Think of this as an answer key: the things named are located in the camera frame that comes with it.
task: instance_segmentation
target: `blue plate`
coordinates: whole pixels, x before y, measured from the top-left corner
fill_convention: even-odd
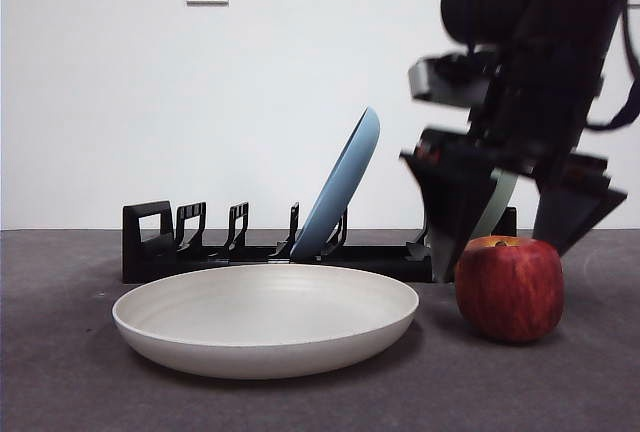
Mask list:
[[[300,235],[291,249],[294,260],[320,253],[362,180],[380,136],[380,121],[368,107],[342,149]]]

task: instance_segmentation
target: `white wall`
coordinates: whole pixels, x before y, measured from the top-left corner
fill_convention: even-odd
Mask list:
[[[118,228],[122,205],[160,199],[206,200],[210,227],[248,200],[252,227],[286,227],[291,203],[311,208],[367,104],[382,133],[350,225],[418,227],[398,152],[427,124],[466,129],[464,111],[409,97],[408,67],[453,45],[439,0],[3,0],[3,27],[8,229]],[[606,72],[596,118],[630,86],[618,39]],[[605,226],[640,226],[639,137],[636,126],[582,141],[630,192]],[[514,203],[531,226],[533,186]]]

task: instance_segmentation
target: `plate rim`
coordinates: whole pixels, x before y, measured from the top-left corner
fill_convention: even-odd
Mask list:
[[[218,272],[218,273],[223,273],[226,271],[229,271],[230,269],[237,269],[237,268],[243,268],[246,269],[248,267],[250,268],[263,268],[263,267],[271,267],[271,266],[278,266],[278,267],[282,267],[282,266],[295,266],[295,267],[299,267],[299,268],[309,268],[309,269],[318,269],[318,268],[322,268],[322,269],[326,269],[326,268],[330,268],[330,269],[336,269],[336,270],[347,270],[349,272],[357,272],[360,274],[364,274],[364,275],[369,275],[369,276],[375,276],[377,279],[381,279],[381,280],[386,280],[388,282],[391,283],[395,283],[395,284],[399,284],[400,286],[402,286],[402,288],[404,288],[406,291],[408,291],[410,293],[410,295],[412,296],[413,299],[413,304],[410,306],[410,310],[405,313],[402,314],[401,316],[399,316],[399,318],[388,322],[386,324],[383,324],[381,326],[378,327],[370,327],[366,330],[363,331],[359,331],[353,334],[341,334],[341,335],[335,335],[335,336],[328,336],[328,337],[321,337],[318,339],[311,339],[311,340],[296,340],[296,341],[287,341],[287,342],[280,342],[280,343],[268,343],[268,344],[242,344],[242,343],[213,343],[213,342],[207,342],[207,341],[200,341],[200,340],[185,340],[185,339],[178,339],[178,338],[174,338],[174,337],[168,337],[165,335],[161,335],[161,334],[155,334],[152,332],[148,332],[148,331],[144,331],[142,329],[139,329],[137,327],[134,327],[132,325],[127,324],[124,320],[122,320],[117,312],[117,308],[118,306],[124,302],[124,300],[126,300],[126,298],[128,298],[130,295],[133,295],[134,293],[137,293],[138,290],[144,289],[145,287],[151,286],[151,285],[156,285],[160,282],[164,282],[164,281],[170,281],[170,280],[176,280],[178,278],[183,278],[186,276],[191,276],[191,275],[196,275],[196,274],[205,274],[205,273],[211,273],[211,272]],[[274,348],[274,347],[287,347],[287,346],[300,346],[300,345],[310,345],[310,344],[321,344],[321,343],[326,343],[326,342],[334,342],[334,341],[338,341],[338,340],[342,340],[342,339],[348,339],[348,338],[353,338],[353,337],[358,337],[361,335],[366,335],[366,334],[370,334],[372,332],[375,331],[379,331],[379,330],[383,330],[386,329],[388,327],[391,327],[393,325],[396,325],[404,320],[406,320],[408,317],[411,317],[413,314],[415,314],[418,306],[420,305],[420,296],[418,295],[418,293],[409,285],[407,285],[404,282],[401,282],[397,279],[393,279],[391,277],[387,277],[385,275],[382,274],[377,274],[375,272],[369,272],[367,270],[360,270],[360,269],[351,269],[348,267],[337,267],[337,266],[332,266],[332,265],[315,265],[315,264],[296,264],[296,263],[292,263],[292,264],[255,264],[255,265],[234,265],[234,266],[227,266],[227,267],[214,267],[211,269],[203,269],[203,270],[196,270],[193,272],[186,272],[184,274],[178,274],[178,275],[172,275],[170,277],[164,277],[162,279],[158,279],[155,280],[153,282],[149,282],[146,284],[142,284],[134,289],[129,290],[128,292],[126,292],[125,294],[123,294],[121,297],[118,298],[118,300],[116,300],[116,302],[113,304],[112,308],[111,308],[111,315],[116,323],[117,327],[121,327],[123,329],[125,329],[128,332],[137,334],[139,336],[148,338],[148,339],[153,339],[153,340],[159,340],[162,342],[168,342],[168,343],[172,343],[172,344],[178,344],[178,345],[186,345],[186,346],[195,346],[195,347],[207,347],[207,348],[228,348],[228,349],[236,349],[236,348],[242,348],[242,349],[268,349],[268,348]]]

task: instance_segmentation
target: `black dish rack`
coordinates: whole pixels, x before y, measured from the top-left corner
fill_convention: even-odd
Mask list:
[[[146,283],[153,280],[195,270],[231,265],[294,263],[289,254],[295,244],[300,207],[295,203],[289,217],[287,237],[274,245],[246,245],[249,225],[249,203],[243,202],[229,209],[229,230],[222,245],[206,245],[203,234],[206,226],[207,204],[178,207],[176,230],[173,230],[171,205],[168,201],[127,205],[122,209],[122,281]],[[140,219],[160,216],[160,233],[143,239]],[[198,230],[188,241],[185,221],[198,218]],[[508,207],[494,234],[516,234],[516,209]],[[426,226],[416,239],[402,245],[345,245],[347,239],[347,211],[345,210],[331,238],[319,254],[304,264],[322,264],[367,270],[403,282],[432,282],[429,248],[425,245]]]

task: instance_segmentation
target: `white plate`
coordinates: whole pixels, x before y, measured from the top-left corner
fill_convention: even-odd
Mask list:
[[[338,369],[389,347],[418,295],[382,275],[339,267],[225,267],[152,282],[113,317],[145,357],[183,372],[235,379]]]

